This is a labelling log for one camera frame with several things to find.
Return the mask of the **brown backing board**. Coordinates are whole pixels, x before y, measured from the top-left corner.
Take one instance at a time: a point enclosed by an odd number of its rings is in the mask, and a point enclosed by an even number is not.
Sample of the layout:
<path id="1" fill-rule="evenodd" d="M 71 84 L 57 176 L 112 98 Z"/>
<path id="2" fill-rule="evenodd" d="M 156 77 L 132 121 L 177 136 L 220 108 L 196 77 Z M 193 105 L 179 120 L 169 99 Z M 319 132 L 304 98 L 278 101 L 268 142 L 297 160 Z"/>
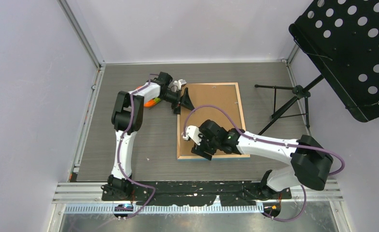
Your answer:
<path id="1" fill-rule="evenodd" d="M 201 105 L 214 105 L 227 113 L 235 125 L 245 130 L 245 120 L 241 103 L 238 83 L 200 83 L 187 84 L 185 88 L 194 107 Z M 182 138 L 184 122 L 190 110 L 183 108 L 177 120 L 177 159 L 178 160 L 203 160 L 201 156 L 191 153 L 194 146 L 193 141 L 185 141 Z M 205 107 L 196 110 L 189 118 L 187 126 L 200 126 L 207 119 L 216 122 L 225 130 L 230 130 L 234 126 L 229 119 L 219 110 L 212 107 Z"/>

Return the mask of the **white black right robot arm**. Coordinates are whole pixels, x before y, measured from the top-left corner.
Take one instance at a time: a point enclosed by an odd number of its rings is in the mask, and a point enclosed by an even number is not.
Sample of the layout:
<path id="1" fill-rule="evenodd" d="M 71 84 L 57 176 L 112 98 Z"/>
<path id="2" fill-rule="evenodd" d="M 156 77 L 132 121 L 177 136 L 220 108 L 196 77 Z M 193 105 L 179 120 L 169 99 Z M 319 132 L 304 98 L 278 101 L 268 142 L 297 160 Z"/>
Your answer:
<path id="1" fill-rule="evenodd" d="M 220 150 L 227 154 L 256 155 L 286 164 L 284 168 L 265 172 L 257 188 L 264 199 L 300 185 L 324 190 L 333 164 L 332 156 L 307 135 L 300 139 L 277 139 L 238 128 L 226 130 L 208 119 L 198 127 L 185 127 L 182 138 L 193 141 L 191 152 L 207 160 Z"/>

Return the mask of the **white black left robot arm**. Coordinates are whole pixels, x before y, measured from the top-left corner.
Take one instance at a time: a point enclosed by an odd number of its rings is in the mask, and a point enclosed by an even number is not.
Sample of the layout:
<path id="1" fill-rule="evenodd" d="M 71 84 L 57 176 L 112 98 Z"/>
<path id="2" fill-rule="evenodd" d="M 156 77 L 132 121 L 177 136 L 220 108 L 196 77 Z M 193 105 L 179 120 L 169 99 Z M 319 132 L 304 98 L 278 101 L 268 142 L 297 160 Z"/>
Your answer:
<path id="1" fill-rule="evenodd" d="M 135 186 L 142 184 L 132 180 L 133 145 L 143 121 L 144 105 L 155 98 L 169 102 L 174 114 L 180 114 L 181 108 L 193 110 L 195 107 L 189 97 L 187 82 L 184 79 L 174 81 L 166 72 L 151 74 L 145 84 L 132 91 L 119 91 L 112 112 L 116 137 L 114 165 L 101 186 L 103 201 L 125 201 L 132 198 Z"/>

